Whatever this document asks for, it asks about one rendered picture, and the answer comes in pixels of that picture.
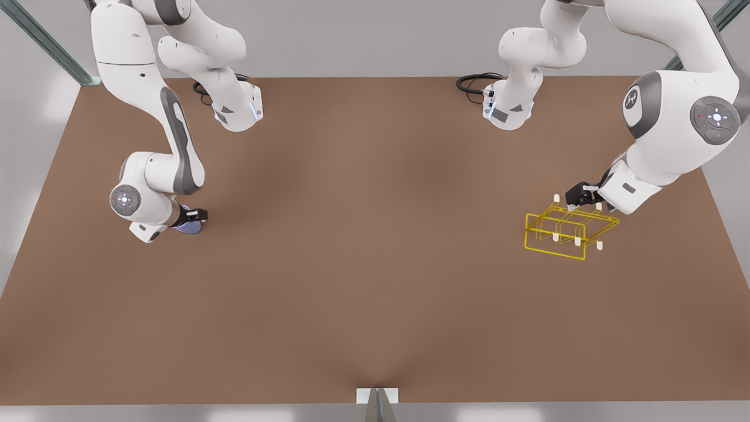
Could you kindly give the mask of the yellow wire cup holder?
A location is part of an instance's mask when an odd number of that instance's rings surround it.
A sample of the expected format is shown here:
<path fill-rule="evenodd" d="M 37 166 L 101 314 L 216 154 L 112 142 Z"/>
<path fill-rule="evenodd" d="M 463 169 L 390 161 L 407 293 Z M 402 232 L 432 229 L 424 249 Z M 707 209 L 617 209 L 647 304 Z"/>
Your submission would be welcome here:
<path fill-rule="evenodd" d="M 593 209 L 568 209 L 560 195 L 555 194 L 552 204 L 542 213 L 528 213 L 525 219 L 523 247 L 527 250 L 586 259 L 591 248 L 602 251 L 601 235 L 616 227 L 620 219 L 604 214 L 601 203 Z"/>

